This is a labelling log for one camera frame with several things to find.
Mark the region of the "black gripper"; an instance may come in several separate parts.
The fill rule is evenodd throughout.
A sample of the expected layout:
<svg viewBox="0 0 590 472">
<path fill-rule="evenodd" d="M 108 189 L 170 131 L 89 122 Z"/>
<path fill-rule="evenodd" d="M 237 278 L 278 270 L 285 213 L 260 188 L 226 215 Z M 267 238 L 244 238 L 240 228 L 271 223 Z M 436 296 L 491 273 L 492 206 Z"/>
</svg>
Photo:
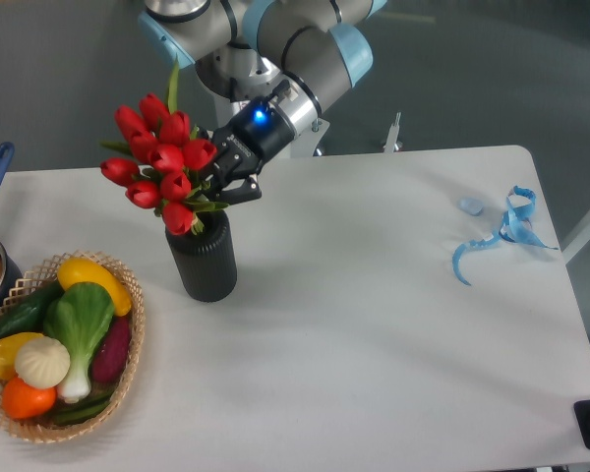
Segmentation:
<svg viewBox="0 0 590 472">
<path fill-rule="evenodd" d="M 210 199 L 229 206 L 260 199 L 258 176 L 252 174 L 260 172 L 294 138 L 289 122 L 270 106 L 267 98 L 252 99 L 225 126 L 213 132 L 211 142 L 216 146 L 216 155 L 208 165 L 208 175 L 219 186 L 245 179 L 239 187 L 219 190 Z"/>
</svg>

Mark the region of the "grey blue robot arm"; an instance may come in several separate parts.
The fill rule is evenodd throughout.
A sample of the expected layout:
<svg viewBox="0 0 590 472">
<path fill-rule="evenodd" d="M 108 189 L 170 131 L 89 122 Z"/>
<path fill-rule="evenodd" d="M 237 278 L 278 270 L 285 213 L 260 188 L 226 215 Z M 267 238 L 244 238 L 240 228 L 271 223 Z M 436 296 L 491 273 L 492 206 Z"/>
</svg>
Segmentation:
<svg viewBox="0 0 590 472">
<path fill-rule="evenodd" d="M 147 1 L 145 37 L 212 95 L 217 152 L 200 167 L 205 196 L 236 205 L 258 199 L 258 176 L 306 138 L 373 64 L 356 24 L 381 1 Z"/>
</svg>

